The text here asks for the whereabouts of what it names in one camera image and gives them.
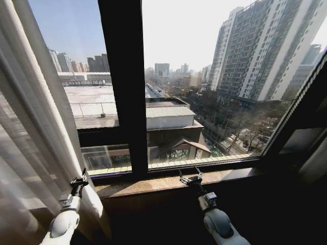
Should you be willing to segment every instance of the sky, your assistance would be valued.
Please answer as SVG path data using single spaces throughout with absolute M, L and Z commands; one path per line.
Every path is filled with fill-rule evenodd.
M 187 63 L 200 71 L 212 64 L 218 32 L 236 7 L 254 0 L 143 0 L 144 67 Z M 106 53 L 97 0 L 29 0 L 48 48 L 75 61 Z M 324 21 L 314 44 L 327 44 Z

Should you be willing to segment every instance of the distant building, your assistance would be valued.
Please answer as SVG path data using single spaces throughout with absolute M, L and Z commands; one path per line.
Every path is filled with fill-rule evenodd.
M 291 101 L 296 98 L 297 93 L 322 57 L 323 52 L 320 52 L 320 50 L 321 45 L 313 44 L 310 46 L 307 54 L 301 62 L 301 65 L 298 67 L 292 80 L 287 86 L 282 100 Z
M 185 63 L 181 66 L 180 70 L 183 74 L 187 74 L 189 72 L 189 66 Z
M 101 57 L 102 57 L 103 68 L 104 68 L 102 72 L 110 72 L 107 54 L 102 54 Z
M 95 58 L 88 57 L 87 63 L 90 72 L 110 72 L 107 54 L 96 55 Z
M 56 71 L 57 72 L 61 72 L 61 67 L 60 67 L 60 64 L 59 64 L 58 57 L 57 57 L 57 52 L 54 51 L 54 50 L 49 50 L 49 53 L 50 53 L 50 56 L 51 56 L 53 65 L 56 68 Z
M 182 83 L 180 84 L 181 89 L 188 89 L 191 85 L 192 76 L 184 76 Z
M 207 66 L 207 73 L 206 73 L 206 75 L 205 75 L 205 82 L 206 82 L 206 83 L 209 82 L 209 76 L 210 76 L 211 66 L 212 66 L 212 65 L 208 65 L 208 66 Z
M 97 72 L 96 61 L 93 58 L 87 57 L 87 63 L 88 63 L 88 67 L 89 67 L 90 72 Z
M 145 76 L 146 78 L 153 78 L 154 77 L 154 69 L 152 67 L 149 67 L 145 70 Z
M 84 68 L 84 63 L 82 63 L 82 62 L 77 62 L 77 63 L 80 66 L 81 72 L 86 72 L 85 68 Z
M 88 64 L 83 63 L 83 67 L 85 72 L 90 72 L 90 67 L 88 66 Z
M 211 65 L 207 65 L 202 69 L 201 83 L 207 83 L 209 80 Z
M 74 72 L 83 72 L 80 66 L 80 62 L 71 61 L 71 63 Z
M 190 86 L 200 88 L 201 87 L 202 74 L 200 72 L 195 73 L 191 76 Z
M 62 72 L 73 72 L 71 60 L 66 53 L 58 53 L 57 58 Z
M 169 64 L 155 63 L 154 64 L 154 77 L 155 78 L 168 78 L 169 77 Z
M 296 98 L 296 95 L 308 76 L 311 74 L 314 66 L 313 65 L 300 65 L 296 70 L 290 84 L 282 97 L 282 100 L 291 101 Z
M 96 61 L 96 71 L 97 72 L 103 71 L 104 70 L 104 65 L 103 65 L 102 56 L 95 55 L 94 58 L 95 58 L 95 61 Z

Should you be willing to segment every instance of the black window frame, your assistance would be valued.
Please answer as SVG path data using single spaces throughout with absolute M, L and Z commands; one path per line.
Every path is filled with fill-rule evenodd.
M 319 122 L 309 120 L 315 117 L 317 108 L 326 107 L 323 104 L 327 91 L 327 84 L 324 81 L 327 76 L 326 53 L 308 77 L 298 98 L 293 101 L 279 122 L 260 156 L 148 171 L 142 1 L 126 3 L 98 0 L 98 2 L 119 126 L 78 129 L 80 146 L 128 144 L 132 171 L 91 176 L 96 184 L 112 179 L 109 177 L 144 179 L 177 175 L 177 169 L 191 173 L 194 165 L 201 167 L 205 172 L 247 167 L 276 169 L 281 164 L 285 166 L 287 163 L 289 166 L 297 160 L 304 163 L 309 157 L 308 154 L 318 147 L 319 140 L 305 153 L 305 156 L 299 153 L 281 154 L 283 146 L 295 130 L 326 127 L 325 120 Z

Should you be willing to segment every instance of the curtain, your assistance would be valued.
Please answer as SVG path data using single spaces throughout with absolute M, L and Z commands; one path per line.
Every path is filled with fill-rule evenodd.
M 0 237 L 38 244 L 84 162 L 74 117 L 27 0 L 0 1 Z M 108 217 L 90 184 L 79 231 L 89 240 Z

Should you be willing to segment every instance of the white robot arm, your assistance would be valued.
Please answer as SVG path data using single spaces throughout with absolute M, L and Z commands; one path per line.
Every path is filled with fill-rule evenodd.
M 82 190 L 85 185 L 88 185 L 83 171 L 81 179 L 75 178 L 70 185 L 72 191 L 68 195 L 62 195 L 60 202 L 62 208 L 57 217 L 55 217 L 49 227 L 49 231 L 45 235 L 41 245 L 69 245 L 75 229 L 78 227 L 80 215 L 78 211 L 81 206 Z
M 231 224 L 228 215 L 219 210 L 216 205 L 217 196 L 214 192 L 207 193 L 201 185 L 202 172 L 196 167 L 198 176 L 186 178 L 179 171 L 180 181 L 191 187 L 195 187 L 198 191 L 198 201 L 202 211 L 204 212 L 204 224 L 209 233 L 214 237 L 218 245 L 250 245 L 250 243 L 242 237 L 235 227 Z

